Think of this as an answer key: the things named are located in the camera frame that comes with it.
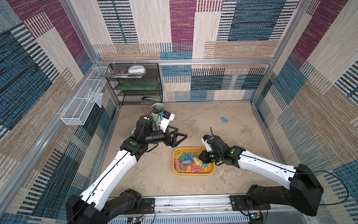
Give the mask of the yellow storage tray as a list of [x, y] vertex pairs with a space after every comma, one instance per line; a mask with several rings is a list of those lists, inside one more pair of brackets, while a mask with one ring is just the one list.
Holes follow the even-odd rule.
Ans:
[[[199, 155], [202, 151], [206, 151], [205, 148], [199, 148], [199, 147], [180, 147], [177, 148], [173, 153], [173, 160], [172, 160], [172, 168], [175, 173], [178, 175], [210, 175], [214, 172], [214, 164], [208, 163], [208, 168], [202, 166], [202, 161], [199, 160]], [[200, 162], [200, 166], [197, 166], [194, 161], [191, 164], [181, 165], [181, 170], [176, 170], [174, 161], [178, 160], [178, 158], [183, 155], [184, 153], [191, 153], [194, 157], [197, 157], [197, 159]]]

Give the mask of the pink binder clip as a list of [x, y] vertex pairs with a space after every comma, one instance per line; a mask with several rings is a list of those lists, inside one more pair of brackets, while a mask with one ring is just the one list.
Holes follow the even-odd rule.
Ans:
[[175, 169], [176, 169], [176, 170], [181, 170], [181, 165], [180, 165], [180, 161], [179, 161], [179, 160], [175, 160], [175, 161], [174, 161], [174, 165], [175, 165]]

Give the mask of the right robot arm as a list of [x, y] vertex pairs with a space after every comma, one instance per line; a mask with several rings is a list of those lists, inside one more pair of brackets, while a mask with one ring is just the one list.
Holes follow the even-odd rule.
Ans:
[[243, 199], [247, 208], [281, 204], [311, 217], [317, 215], [324, 189], [307, 166], [284, 165], [257, 156], [243, 147], [229, 147], [217, 135], [204, 135], [201, 142], [206, 148], [199, 155], [203, 163], [226, 164], [253, 171], [279, 184], [274, 187], [251, 185]]

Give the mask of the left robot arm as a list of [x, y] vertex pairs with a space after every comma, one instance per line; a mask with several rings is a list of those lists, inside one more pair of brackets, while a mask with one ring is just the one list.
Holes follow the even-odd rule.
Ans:
[[141, 205], [142, 195], [128, 189], [119, 197], [109, 196], [123, 176], [148, 152], [149, 144], [164, 143], [177, 147], [187, 138], [169, 123], [175, 115], [164, 111], [159, 128], [154, 128], [151, 115], [143, 115], [137, 121], [133, 135], [120, 146], [120, 150], [106, 170], [79, 196], [72, 195], [66, 202], [66, 216], [69, 224], [107, 224], [119, 215], [145, 210]]

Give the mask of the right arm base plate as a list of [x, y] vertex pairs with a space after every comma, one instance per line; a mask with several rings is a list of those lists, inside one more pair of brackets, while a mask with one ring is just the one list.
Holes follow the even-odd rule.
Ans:
[[246, 199], [244, 195], [230, 195], [230, 204], [233, 211], [258, 211], [270, 210], [269, 204], [258, 204], [251, 199]]

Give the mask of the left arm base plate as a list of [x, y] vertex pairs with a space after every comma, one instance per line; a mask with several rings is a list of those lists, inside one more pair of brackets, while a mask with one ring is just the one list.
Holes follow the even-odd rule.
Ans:
[[134, 210], [134, 214], [146, 215], [154, 214], [155, 198], [143, 198], [141, 200], [141, 205]]

